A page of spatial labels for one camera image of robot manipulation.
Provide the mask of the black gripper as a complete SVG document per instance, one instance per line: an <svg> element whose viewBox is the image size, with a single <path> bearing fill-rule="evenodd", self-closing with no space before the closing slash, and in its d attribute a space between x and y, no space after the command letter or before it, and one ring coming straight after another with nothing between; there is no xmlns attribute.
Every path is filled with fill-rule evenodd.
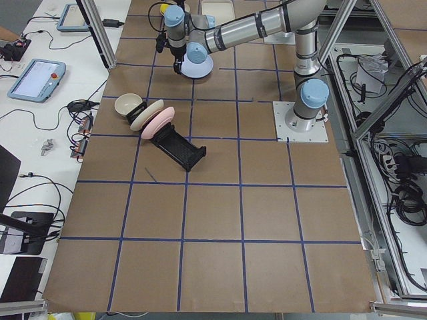
<svg viewBox="0 0 427 320"><path fill-rule="evenodd" d="M171 47L171 54L174 56L174 71L178 74L182 74L182 63L184 61L185 46L183 47Z"/></svg>

